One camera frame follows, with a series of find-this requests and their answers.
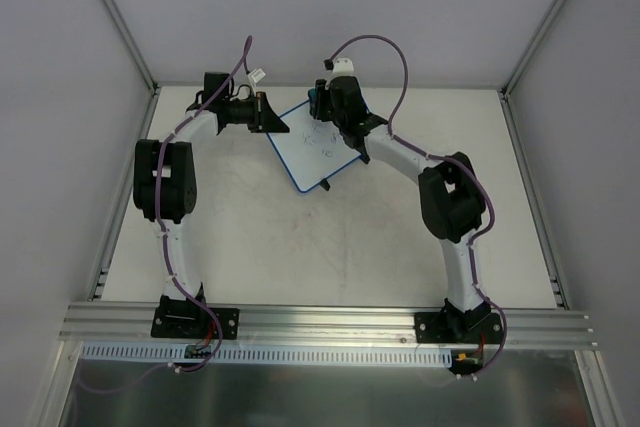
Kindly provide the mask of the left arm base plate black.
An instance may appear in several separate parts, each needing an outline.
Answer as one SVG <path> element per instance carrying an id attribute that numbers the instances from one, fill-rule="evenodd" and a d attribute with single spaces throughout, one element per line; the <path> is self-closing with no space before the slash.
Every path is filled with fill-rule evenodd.
<path id="1" fill-rule="evenodd" d="M 200 340 L 211 334 L 211 339 L 235 340 L 240 310 L 214 307 L 212 312 L 218 323 L 188 299 L 174 300 L 162 296 L 154 311 L 150 335 L 158 339 Z"/>

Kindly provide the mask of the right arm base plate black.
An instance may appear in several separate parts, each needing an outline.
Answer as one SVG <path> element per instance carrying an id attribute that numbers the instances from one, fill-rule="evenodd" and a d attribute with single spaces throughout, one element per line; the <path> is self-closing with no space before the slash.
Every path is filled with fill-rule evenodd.
<path id="1" fill-rule="evenodd" d="M 414 314 L 414 331 L 419 344 L 479 344 L 483 340 L 490 345 L 498 345 L 504 339 L 497 313 L 467 323 L 448 311 L 417 312 Z"/>

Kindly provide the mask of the blue whiteboard eraser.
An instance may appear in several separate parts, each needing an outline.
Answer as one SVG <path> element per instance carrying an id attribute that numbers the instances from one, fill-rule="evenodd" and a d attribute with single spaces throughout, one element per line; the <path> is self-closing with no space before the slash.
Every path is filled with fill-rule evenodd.
<path id="1" fill-rule="evenodd" d="M 316 118 L 317 106 L 318 106 L 316 89 L 315 88 L 309 89 L 307 94 L 308 94 L 308 103 L 309 103 L 309 113 L 312 118 Z"/>

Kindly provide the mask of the blue framed whiteboard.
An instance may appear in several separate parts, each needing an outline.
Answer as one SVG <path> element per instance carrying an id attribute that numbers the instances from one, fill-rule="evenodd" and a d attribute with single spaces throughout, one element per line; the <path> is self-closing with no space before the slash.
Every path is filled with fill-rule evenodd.
<path id="1" fill-rule="evenodd" d="M 296 190 L 306 194 L 360 159 L 331 122 L 315 120 L 306 100 L 279 116 L 288 133 L 268 133 L 267 138 Z"/>

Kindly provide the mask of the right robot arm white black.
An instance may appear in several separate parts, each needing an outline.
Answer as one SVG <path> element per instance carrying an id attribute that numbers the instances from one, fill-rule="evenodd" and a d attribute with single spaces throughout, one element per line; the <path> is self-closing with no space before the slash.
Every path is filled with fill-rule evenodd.
<path id="1" fill-rule="evenodd" d="M 421 218 L 440 241 L 447 294 L 441 318 L 434 322 L 459 342 L 480 335 L 491 306 L 481 292 L 473 253 L 487 208 L 469 158 L 429 155 L 389 132 L 389 121 L 372 113 L 354 76 L 318 79 L 309 91 L 310 115 L 332 123 L 345 145 L 364 163 L 382 162 L 414 182 Z"/>

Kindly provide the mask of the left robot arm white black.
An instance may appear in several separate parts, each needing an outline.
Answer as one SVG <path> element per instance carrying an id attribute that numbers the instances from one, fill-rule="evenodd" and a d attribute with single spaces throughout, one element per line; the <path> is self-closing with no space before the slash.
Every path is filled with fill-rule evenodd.
<path id="1" fill-rule="evenodd" d="M 188 337 L 208 328 L 209 314 L 200 276 L 189 259 L 185 231 L 197 201 L 194 153 L 198 142 L 221 133 L 228 125 L 244 125 L 251 133 L 288 133 L 290 128 L 271 108 L 267 94 L 257 89 L 265 77 L 258 68 L 247 74 L 248 94 L 234 94 L 229 74 L 207 72 L 178 125 L 162 140 L 142 139 L 134 149 L 133 201 L 153 224 L 159 241 L 165 287 L 160 312 Z"/>

